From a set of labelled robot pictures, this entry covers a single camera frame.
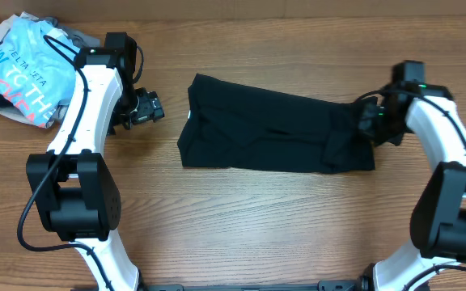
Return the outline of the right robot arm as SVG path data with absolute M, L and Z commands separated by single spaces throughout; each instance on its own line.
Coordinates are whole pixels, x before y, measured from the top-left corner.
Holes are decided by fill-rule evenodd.
M 387 259 L 369 265 L 354 290 L 427 290 L 440 272 L 466 272 L 466 128 L 444 86 L 426 83 L 420 61 L 392 68 L 390 83 L 377 91 L 358 130 L 374 146 L 398 146 L 417 136 L 432 175 L 413 209 L 409 240 Z

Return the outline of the black t-shirt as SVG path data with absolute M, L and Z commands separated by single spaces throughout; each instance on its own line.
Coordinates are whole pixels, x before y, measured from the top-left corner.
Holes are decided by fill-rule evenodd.
M 177 142 L 183 167 L 337 174 L 373 171 L 358 103 L 333 103 L 198 74 Z

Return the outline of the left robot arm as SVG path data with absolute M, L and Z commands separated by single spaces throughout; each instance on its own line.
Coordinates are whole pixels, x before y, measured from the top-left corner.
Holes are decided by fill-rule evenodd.
M 135 88 L 144 55 L 124 32 L 109 32 L 103 46 L 81 48 L 66 60 L 75 71 L 74 93 L 46 152 L 28 157 L 32 195 L 17 239 L 34 252 L 76 249 L 99 290 L 144 290 L 117 230 L 121 197 L 104 143 L 117 125 L 129 130 L 162 119 L 163 107 L 155 92 Z

